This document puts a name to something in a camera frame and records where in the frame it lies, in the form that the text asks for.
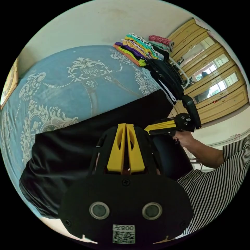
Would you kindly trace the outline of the person's right hand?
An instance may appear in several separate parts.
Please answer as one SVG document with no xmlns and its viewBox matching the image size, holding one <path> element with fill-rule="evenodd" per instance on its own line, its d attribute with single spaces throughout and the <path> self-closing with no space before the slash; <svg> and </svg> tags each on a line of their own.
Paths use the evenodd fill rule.
<svg viewBox="0 0 250 250">
<path fill-rule="evenodd" d="M 196 141 L 192 133 L 189 131 L 176 131 L 172 138 L 179 141 L 180 145 L 187 149 L 192 148 Z"/>
</svg>

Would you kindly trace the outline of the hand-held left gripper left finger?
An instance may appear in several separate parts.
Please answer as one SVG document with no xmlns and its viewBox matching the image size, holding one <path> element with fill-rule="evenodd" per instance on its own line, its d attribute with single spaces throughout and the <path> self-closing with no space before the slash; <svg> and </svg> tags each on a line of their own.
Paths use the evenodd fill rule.
<svg viewBox="0 0 250 250">
<path fill-rule="evenodd" d="M 107 164 L 107 170 L 109 172 L 123 172 L 125 140 L 126 123 L 118 124 L 109 161 Z"/>
</svg>

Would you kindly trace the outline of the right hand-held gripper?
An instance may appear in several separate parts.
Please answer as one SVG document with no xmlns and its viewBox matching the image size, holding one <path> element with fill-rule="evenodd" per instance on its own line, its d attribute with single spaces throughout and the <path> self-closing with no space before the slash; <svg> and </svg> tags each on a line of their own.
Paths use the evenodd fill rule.
<svg viewBox="0 0 250 250">
<path fill-rule="evenodd" d="M 170 136 L 175 136 L 177 131 L 194 132 L 195 130 L 196 120 L 188 113 L 177 114 L 171 119 L 162 119 L 145 128 L 149 135 L 169 134 Z"/>
</svg>

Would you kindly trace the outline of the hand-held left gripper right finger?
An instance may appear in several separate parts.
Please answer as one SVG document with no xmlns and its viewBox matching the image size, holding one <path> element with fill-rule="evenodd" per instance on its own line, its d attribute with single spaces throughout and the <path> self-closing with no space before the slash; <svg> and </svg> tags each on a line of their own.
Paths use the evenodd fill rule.
<svg viewBox="0 0 250 250">
<path fill-rule="evenodd" d="M 142 154 L 133 124 L 126 124 L 128 141 L 128 159 L 130 174 L 142 173 L 145 170 Z"/>
</svg>

